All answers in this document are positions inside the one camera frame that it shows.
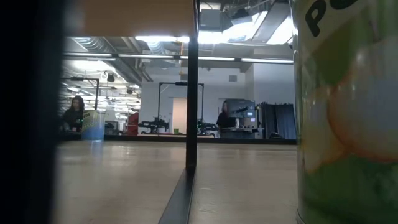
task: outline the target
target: red object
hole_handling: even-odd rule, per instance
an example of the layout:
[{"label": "red object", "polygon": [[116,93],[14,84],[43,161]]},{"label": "red object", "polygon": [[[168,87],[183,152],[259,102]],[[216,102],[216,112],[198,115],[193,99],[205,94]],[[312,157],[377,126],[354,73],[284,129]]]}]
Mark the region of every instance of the red object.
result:
[{"label": "red object", "polygon": [[127,135],[137,136],[138,135],[138,117],[139,113],[135,113],[129,116],[127,124]]}]

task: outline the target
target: can label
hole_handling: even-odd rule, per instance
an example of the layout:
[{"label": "can label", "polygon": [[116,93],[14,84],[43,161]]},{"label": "can label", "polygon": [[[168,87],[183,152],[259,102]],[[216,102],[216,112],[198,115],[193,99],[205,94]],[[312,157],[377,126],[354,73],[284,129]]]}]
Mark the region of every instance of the can label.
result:
[{"label": "can label", "polygon": [[398,1],[291,0],[298,212],[398,221]]}]

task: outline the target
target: wooden floor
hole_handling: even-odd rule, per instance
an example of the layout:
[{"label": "wooden floor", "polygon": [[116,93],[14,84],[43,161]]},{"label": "wooden floor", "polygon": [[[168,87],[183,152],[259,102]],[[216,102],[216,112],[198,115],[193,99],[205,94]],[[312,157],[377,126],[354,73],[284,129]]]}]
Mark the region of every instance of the wooden floor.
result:
[{"label": "wooden floor", "polygon": [[[56,224],[157,223],[185,165],[185,144],[59,146]],[[199,144],[190,223],[295,223],[294,146]]]}]

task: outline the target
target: person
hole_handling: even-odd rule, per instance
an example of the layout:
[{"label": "person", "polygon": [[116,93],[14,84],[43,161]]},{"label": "person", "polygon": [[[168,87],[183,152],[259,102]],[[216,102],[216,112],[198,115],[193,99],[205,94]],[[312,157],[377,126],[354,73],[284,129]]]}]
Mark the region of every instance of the person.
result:
[{"label": "person", "polygon": [[73,97],[70,108],[66,110],[62,117],[63,122],[69,125],[70,130],[80,131],[84,109],[85,103],[83,98],[81,96]]},{"label": "person", "polygon": [[223,103],[222,112],[218,115],[217,123],[218,129],[235,127],[235,118],[228,117],[228,106],[226,101]]}]

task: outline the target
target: can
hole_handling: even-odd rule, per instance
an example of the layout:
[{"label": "can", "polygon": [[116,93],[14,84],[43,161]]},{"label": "can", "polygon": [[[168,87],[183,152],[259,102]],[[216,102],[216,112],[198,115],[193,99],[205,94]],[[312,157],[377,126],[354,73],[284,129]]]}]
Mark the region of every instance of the can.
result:
[{"label": "can", "polygon": [[105,113],[97,110],[84,110],[81,129],[82,140],[103,140],[105,134]]},{"label": "can", "polygon": [[398,222],[398,1],[290,0],[297,219]]}]

